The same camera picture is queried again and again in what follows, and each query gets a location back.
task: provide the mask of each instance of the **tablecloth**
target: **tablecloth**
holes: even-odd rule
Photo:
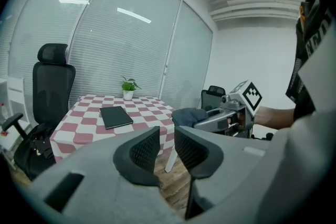
[[[100,108],[121,106],[134,121],[133,124],[106,130]],[[158,98],[87,94],[78,99],[56,127],[50,143],[56,162],[82,146],[97,140],[122,135],[134,130],[160,126],[160,151],[167,153],[174,145],[173,108]]]

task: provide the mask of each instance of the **water bottle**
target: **water bottle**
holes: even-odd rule
[[[4,103],[1,103],[1,113],[2,113],[2,116],[4,117],[5,120],[7,120],[9,118],[7,107],[5,107]]]

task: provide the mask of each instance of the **black office chair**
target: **black office chair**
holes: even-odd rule
[[[225,90],[218,86],[210,86],[208,90],[202,90],[201,108],[205,111],[219,108],[223,95],[225,95]]]
[[[66,44],[45,44],[33,69],[33,113],[39,124],[27,135],[18,123],[17,113],[2,124],[6,131],[14,126],[23,137],[14,154],[16,165],[33,180],[55,163],[49,138],[68,112],[68,100],[76,70],[66,64]]]

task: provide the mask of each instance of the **black shirt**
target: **black shirt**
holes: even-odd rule
[[[311,114],[314,104],[298,76],[299,69],[320,45],[331,24],[332,15],[320,0],[306,0],[300,6],[296,24],[297,50],[293,73],[286,95],[296,104],[294,120]]]

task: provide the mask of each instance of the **person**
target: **person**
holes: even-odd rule
[[[278,110],[261,106],[256,113],[255,124],[277,130],[291,127],[296,119],[315,110],[309,93],[298,76],[298,70],[318,48],[333,20],[329,3],[329,0],[305,0],[299,9],[296,60],[286,92],[286,96],[296,104],[295,109]]]

